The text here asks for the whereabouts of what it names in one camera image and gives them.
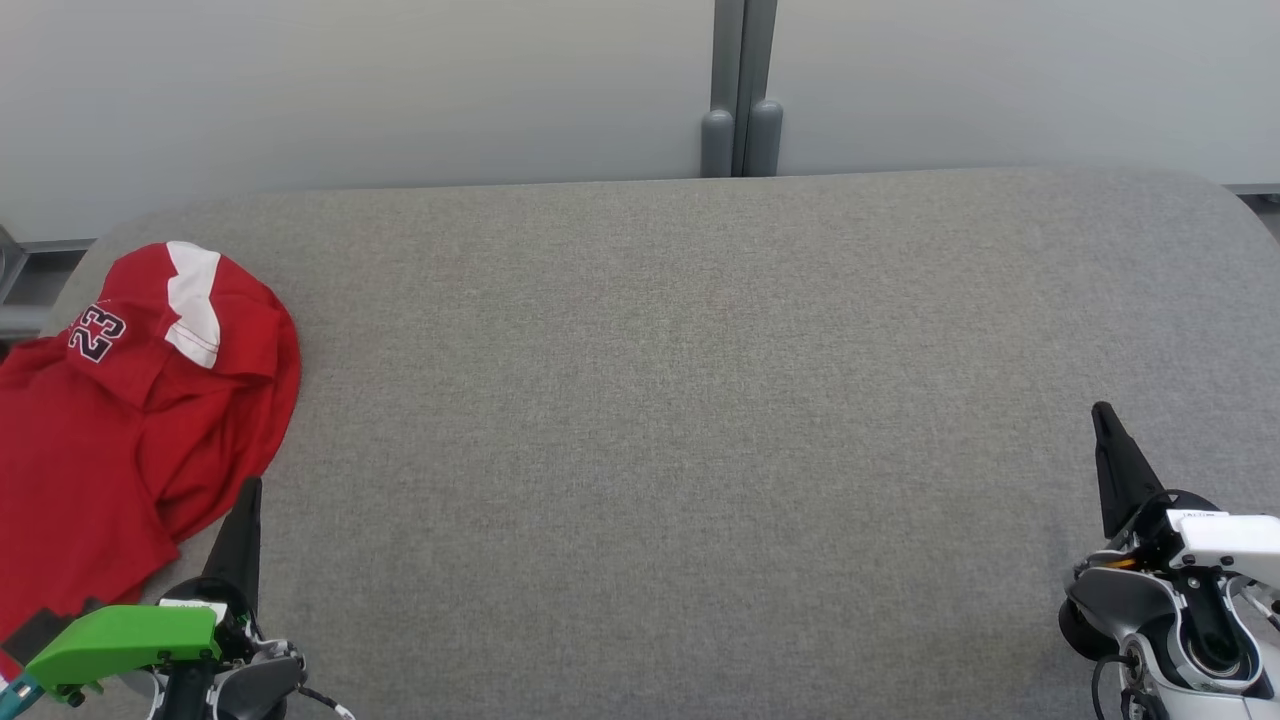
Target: white stripe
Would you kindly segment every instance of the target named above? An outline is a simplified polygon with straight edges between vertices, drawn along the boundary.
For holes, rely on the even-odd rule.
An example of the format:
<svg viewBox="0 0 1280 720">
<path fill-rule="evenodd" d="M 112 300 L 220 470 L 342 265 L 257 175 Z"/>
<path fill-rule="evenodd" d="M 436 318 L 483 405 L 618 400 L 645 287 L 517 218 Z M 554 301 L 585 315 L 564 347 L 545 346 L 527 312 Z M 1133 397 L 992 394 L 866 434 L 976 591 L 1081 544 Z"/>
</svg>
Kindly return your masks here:
<svg viewBox="0 0 1280 720">
<path fill-rule="evenodd" d="M 169 327 L 164 338 L 192 363 L 212 368 L 223 329 L 209 295 L 214 291 L 221 255 L 189 242 L 166 242 L 165 247 L 178 270 L 169 278 L 169 307 L 178 314 L 178 322 Z"/>
</svg>

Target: gray fabric surface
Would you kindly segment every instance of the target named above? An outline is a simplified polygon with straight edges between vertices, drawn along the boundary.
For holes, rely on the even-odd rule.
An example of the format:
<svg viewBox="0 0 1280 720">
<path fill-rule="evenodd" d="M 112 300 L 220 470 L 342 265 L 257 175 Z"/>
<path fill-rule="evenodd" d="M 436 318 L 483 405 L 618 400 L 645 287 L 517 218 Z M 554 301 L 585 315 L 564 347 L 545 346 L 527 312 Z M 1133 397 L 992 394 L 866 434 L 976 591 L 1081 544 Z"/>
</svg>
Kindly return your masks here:
<svg viewBox="0 0 1280 720">
<path fill-rule="evenodd" d="M 118 228 L 54 324 L 169 240 L 297 322 L 262 621 L 361 720 L 1079 719 L 1089 405 L 1280 512 L 1280 249 L 1187 176 L 243 197 Z"/>
</svg>

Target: red shirt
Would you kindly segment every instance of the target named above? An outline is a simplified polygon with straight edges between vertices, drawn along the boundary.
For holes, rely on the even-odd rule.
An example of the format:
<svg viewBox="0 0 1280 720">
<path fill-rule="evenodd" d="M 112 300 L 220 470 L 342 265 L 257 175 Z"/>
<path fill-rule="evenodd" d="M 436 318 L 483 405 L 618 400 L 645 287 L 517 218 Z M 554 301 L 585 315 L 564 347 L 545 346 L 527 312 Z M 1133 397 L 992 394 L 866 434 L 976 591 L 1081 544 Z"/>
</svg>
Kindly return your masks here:
<svg viewBox="0 0 1280 720">
<path fill-rule="evenodd" d="M 41 607 L 136 602 L 284 438 L 298 342 L 275 295 L 186 242 L 116 260 L 97 302 L 0 364 L 0 638 Z M 0 653 L 0 675 L 18 666 Z"/>
</svg>

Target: white wall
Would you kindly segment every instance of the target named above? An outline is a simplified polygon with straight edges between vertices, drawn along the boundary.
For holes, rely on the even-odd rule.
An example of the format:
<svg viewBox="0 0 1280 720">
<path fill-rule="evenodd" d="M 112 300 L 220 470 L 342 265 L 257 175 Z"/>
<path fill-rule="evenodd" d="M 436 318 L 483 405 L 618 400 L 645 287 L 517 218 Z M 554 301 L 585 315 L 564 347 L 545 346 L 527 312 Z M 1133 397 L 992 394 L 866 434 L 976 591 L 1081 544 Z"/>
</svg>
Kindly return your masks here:
<svg viewBox="0 0 1280 720">
<path fill-rule="evenodd" d="M 692 177 L 710 0 L 0 0 L 0 223 L 261 190 Z"/>
<path fill-rule="evenodd" d="M 1276 0 L 780 0 L 778 174 L 1123 163 L 1280 183 Z"/>
</svg>

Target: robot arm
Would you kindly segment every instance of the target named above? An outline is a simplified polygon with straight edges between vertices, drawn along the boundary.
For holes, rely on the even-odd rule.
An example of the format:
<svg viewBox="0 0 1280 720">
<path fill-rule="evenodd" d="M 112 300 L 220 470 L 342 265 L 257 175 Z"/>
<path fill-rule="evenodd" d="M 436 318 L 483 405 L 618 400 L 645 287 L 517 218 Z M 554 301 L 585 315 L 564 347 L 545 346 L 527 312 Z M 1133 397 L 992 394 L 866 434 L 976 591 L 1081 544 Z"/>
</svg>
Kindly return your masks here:
<svg viewBox="0 0 1280 720">
<path fill-rule="evenodd" d="M 1240 621 L 1243 597 L 1280 628 L 1280 519 L 1166 491 L 1110 405 L 1093 409 L 1111 542 L 1068 578 L 1059 623 L 1078 652 L 1121 666 L 1134 720 L 1280 720 L 1280 650 Z M 1094 710 L 1101 717 L 1094 683 Z"/>
<path fill-rule="evenodd" d="M 78 706 L 82 689 L 119 675 L 152 693 L 151 720 L 280 720 L 297 692 L 343 720 L 351 712 L 305 685 L 306 659 L 257 624 L 261 480 L 244 482 L 204 574 L 179 583 L 156 606 L 86 607 L 79 618 L 37 614 L 5 650 L 24 671 L 0 691 L 0 720 L 42 696 Z"/>
</svg>

